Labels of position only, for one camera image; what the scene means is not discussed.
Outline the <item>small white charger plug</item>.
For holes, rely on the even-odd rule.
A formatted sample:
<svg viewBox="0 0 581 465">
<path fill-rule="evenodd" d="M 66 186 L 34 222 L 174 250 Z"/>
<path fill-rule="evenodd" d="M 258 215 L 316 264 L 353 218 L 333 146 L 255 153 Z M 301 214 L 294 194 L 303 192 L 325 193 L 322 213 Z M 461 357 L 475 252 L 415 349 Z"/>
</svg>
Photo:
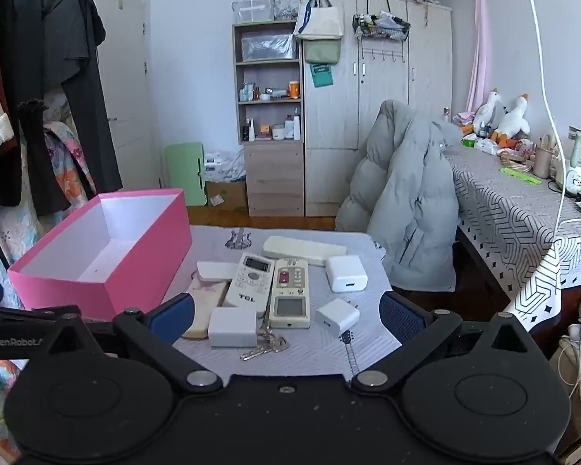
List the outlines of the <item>small white charger plug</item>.
<svg viewBox="0 0 581 465">
<path fill-rule="evenodd" d="M 358 323 L 360 316 L 358 308 L 338 298 L 318 308 L 314 315 L 314 323 L 322 326 L 333 337 L 340 337 Z"/>
</svg>

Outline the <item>flat white card device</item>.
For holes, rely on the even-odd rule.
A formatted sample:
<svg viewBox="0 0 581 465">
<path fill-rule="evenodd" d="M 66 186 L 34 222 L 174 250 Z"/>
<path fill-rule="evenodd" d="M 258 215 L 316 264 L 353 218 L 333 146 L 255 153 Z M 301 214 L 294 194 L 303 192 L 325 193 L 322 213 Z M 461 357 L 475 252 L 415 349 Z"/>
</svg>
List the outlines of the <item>flat white card device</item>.
<svg viewBox="0 0 581 465">
<path fill-rule="evenodd" d="M 196 262 L 200 281 L 207 283 L 232 281 L 238 265 L 231 262 Z"/>
</svg>

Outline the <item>pink cardboard box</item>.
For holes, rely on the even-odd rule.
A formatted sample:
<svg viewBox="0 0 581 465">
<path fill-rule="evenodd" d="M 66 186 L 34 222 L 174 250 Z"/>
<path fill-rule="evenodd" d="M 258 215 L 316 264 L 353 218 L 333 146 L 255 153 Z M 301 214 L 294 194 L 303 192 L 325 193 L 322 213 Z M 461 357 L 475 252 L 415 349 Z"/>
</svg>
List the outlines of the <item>pink cardboard box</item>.
<svg viewBox="0 0 581 465">
<path fill-rule="evenodd" d="M 192 244 L 180 189 L 105 193 L 70 214 L 8 270 L 25 308 L 76 305 L 111 320 L 165 298 Z"/>
</svg>

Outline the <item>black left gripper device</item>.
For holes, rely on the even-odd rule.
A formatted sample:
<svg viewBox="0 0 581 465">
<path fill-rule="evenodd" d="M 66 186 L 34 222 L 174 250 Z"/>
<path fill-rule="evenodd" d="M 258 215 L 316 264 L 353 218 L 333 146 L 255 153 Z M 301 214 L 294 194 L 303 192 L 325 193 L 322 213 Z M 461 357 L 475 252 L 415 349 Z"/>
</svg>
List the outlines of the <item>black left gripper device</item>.
<svg viewBox="0 0 581 465">
<path fill-rule="evenodd" d="M 3 297 L 0 283 L 0 302 Z M 56 321 L 66 315 L 81 317 L 81 309 L 77 305 L 32 311 L 0 307 L 0 360 L 29 359 Z"/>
</svg>

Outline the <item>grey patterned table cloth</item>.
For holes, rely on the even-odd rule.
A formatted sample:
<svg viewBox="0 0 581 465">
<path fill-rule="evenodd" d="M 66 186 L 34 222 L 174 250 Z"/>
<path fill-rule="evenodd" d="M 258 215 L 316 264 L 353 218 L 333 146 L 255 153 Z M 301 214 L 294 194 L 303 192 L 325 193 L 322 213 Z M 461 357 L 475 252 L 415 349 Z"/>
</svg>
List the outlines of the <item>grey patterned table cloth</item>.
<svg viewBox="0 0 581 465">
<path fill-rule="evenodd" d="M 168 297 L 194 296 L 173 346 L 231 376 L 351 379 L 400 347 L 383 326 L 391 286 L 364 233 L 195 226 Z"/>
</svg>

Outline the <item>cream remote with pink button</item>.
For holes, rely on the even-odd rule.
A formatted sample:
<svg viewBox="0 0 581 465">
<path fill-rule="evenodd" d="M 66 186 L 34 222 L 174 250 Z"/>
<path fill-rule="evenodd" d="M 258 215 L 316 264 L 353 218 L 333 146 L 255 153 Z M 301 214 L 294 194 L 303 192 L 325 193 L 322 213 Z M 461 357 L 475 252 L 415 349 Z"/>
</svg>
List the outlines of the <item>cream remote with pink button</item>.
<svg viewBox="0 0 581 465">
<path fill-rule="evenodd" d="M 281 330 L 307 330 L 311 326 L 306 260 L 281 258 L 275 263 L 268 322 L 272 329 Z"/>
</svg>

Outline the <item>black white geometric tablecloth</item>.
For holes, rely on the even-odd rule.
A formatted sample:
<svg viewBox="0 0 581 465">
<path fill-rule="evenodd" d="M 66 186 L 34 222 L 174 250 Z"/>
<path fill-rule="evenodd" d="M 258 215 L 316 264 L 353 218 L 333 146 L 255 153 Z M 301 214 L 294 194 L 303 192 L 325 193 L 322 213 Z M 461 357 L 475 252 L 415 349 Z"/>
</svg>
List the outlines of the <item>black white geometric tablecloth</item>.
<svg viewBox="0 0 581 465">
<path fill-rule="evenodd" d="M 581 286 L 581 208 L 545 182 L 502 171 L 498 157 L 448 150 L 460 228 L 528 331 L 562 312 L 562 291 Z"/>
</svg>

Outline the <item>floral quilt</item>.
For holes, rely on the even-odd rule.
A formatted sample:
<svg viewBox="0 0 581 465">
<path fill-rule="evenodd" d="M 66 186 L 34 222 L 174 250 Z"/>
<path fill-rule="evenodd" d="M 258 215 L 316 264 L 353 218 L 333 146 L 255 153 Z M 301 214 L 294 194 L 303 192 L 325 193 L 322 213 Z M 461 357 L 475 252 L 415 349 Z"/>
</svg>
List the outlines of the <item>floral quilt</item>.
<svg viewBox="0 0 581 465">
<path fill-rule="evenodd" d="M 22 200 L 16 207 L 0 207 L 0 250 L 15 262 L 53 227 L 96 194 L 96 186 L 81 149 L 71 109 L 63 90 L 44 98 L 44 137 L 56 182 L 69 202 L 64 211 L 36 212 L 28 176 L 27 151 L 22 150 Z"/>
</svg>

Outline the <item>beige cup on desk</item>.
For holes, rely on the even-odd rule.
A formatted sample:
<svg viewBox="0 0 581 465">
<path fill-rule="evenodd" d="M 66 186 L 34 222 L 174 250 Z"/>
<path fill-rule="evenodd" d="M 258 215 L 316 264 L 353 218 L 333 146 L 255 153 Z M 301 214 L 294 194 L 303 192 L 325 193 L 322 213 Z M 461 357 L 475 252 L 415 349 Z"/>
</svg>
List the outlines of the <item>beige cup on desk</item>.
<svg viewBox="0 0 581 465">
<path fill-rule="evenodd" d="M 535 160 L 533 165 L 534 175 L 540 179 L 547 179 L 550 176 L 552 158 L 552 150 L 537 147 L 535 150 Z"/>
</svg>

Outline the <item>white goose plush toy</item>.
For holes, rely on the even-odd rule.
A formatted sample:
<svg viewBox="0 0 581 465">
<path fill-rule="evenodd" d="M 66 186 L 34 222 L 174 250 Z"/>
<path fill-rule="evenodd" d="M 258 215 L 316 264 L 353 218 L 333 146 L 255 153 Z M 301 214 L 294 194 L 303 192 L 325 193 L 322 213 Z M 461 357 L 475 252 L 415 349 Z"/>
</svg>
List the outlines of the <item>white goose plush toy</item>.
<svg viewBox="0 0 581 465">
<path fill-rule="evenodd" d="M 523 93 L 515 101 L 515 106 L 512 111 L 504 115 L 497 129 L 495 129 L 494 141 L 502 145 L 508 140 L 516 139 L 521 133 L 524 136 L 529 136 L 531 129 L 530 125 L 525 119 L 525 113 L 528 107 L 528 93 Z"/>
</svg>

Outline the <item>light wood wardrobe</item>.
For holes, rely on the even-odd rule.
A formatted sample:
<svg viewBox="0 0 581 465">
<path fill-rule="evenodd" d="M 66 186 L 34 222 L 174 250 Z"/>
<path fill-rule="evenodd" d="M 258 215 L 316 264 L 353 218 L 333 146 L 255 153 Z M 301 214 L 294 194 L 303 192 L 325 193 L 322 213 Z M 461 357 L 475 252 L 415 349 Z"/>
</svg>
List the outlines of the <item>light wood wardrobe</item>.
<svg viewBox="0 0 581 465">
<path fill-rule="evenodd" d="M 303 66 L 305 213 L 334 216 L 349 193 L 359 149 L 380 106 L 397 100 L 422 114 L 441 117 L 452 102 L 451 10 L 414 0 L 329 0 L 344 22 L 338 63 L 323 69 L 316 86 Z M 410 25 L 408 38 L 362 38 L 352 21 L 362 15 L 393 14 Z"/>
</svg>

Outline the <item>green hanging pouch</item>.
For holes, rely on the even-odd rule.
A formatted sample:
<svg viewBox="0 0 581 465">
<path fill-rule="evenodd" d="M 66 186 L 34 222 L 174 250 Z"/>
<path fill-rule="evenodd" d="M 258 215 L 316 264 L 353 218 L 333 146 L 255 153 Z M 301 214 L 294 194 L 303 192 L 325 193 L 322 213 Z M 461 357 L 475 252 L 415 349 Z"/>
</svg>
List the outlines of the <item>green hanging pouch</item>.
<svg viewBox="0 0 581 465">
<path fill-rule="evenodd" d="M 341 43 L 341 40 L 304 40 L 304 60 L 308 64 L 337 64 L 341 56 Z"/>
</svg>

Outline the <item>over-door hook rack basket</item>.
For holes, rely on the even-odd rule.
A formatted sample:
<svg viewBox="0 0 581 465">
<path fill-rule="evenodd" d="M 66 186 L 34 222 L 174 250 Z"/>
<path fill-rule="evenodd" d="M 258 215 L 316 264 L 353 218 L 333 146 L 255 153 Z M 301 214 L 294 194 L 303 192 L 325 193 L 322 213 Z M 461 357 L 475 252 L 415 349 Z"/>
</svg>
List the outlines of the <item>over-door hook rack basket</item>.
<svg viewBox="0 0 581 465">
<path fill-rule="evenodd" d="M 406 61 L 410 23 L 405 0 L 358 0 L 352 27 L 362 59 Z"/>
</svg>

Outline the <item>wooden shelf cabinet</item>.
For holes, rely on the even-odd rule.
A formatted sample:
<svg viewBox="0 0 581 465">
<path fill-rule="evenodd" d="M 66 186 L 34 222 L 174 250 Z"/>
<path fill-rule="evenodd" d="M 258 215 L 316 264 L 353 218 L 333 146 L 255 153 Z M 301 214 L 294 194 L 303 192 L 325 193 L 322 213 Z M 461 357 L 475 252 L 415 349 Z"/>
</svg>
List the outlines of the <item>wooden shelf cabinet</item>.
<svg viewBox="0 0 581 465">
<path fill-rule="evenodd" d="M 237 136 L 253 216 L 305 214 L 303 63 L 295 25 L 233 26 Z"/>
</svg>

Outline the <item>white tote bag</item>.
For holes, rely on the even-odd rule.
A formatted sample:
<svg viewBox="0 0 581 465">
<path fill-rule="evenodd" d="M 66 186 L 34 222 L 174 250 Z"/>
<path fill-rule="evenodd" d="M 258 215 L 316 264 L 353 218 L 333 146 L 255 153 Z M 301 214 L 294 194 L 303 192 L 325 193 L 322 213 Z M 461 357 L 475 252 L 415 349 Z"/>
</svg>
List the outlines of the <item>white tote bag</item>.
<svg viewBox="0 0 581 465">
<path fill-rule="evenodd" d="M 294 36 L 302 41 L 341 40 L 343 13 L 329 0 L 307 0 L 300 4 Z"/>
</svg>

